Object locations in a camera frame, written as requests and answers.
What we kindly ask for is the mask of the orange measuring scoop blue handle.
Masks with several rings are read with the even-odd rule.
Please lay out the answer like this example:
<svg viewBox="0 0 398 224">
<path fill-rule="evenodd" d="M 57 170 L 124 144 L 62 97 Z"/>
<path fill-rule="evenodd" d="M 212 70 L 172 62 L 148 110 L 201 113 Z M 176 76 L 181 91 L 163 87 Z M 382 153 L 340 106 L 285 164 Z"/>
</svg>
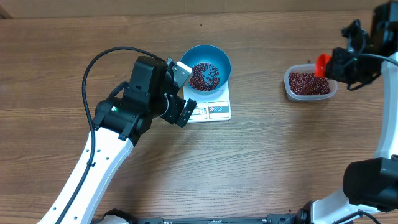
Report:
<svg viewBox="0 0 398 224">
<path fill-rule="evenodd" d="M 316 77 L 325 78 L 326 66 L 331 60 L 331 55 L 321 54 L 315 62 L 314 75 Z"/>
</svg>

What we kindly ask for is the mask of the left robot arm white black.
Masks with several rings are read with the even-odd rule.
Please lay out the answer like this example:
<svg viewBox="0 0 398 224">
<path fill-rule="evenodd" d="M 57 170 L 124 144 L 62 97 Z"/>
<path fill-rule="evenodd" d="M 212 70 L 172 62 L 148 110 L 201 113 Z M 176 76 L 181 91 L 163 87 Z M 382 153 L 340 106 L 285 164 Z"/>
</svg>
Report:
<svg viewBox="0 0 398 224">
<path fill-rule="evenodd" d="M 131 79 L 100 101 L 88 139 L 60 195 L 41 223 L 90 223 L 111 179 L 155 118 L 184 127 L 196 101 L 177 93 L 192 77 L 182 62 L 140 56 Z"/>
</svg>

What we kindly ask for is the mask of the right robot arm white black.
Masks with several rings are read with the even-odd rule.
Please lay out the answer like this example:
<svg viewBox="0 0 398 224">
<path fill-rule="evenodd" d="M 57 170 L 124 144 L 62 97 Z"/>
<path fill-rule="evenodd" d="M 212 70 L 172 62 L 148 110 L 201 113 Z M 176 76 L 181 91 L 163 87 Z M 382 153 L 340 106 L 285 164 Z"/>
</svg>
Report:
<svg viewBox="0 0 398 224">
<path fill-rule="evenodd" d="M 352 162 L 342 187 L 308 203 L 298 223 L 348 223 L 362 216 L 397 209 L 397 1 L 373 10 L 371 31 L 359 20 L 342 29 L 345 48 L 321 54 L 314 73 L 358 90 L 381 77 L 384 84 L 382 129 L 374 158 Z"/>
</svg>

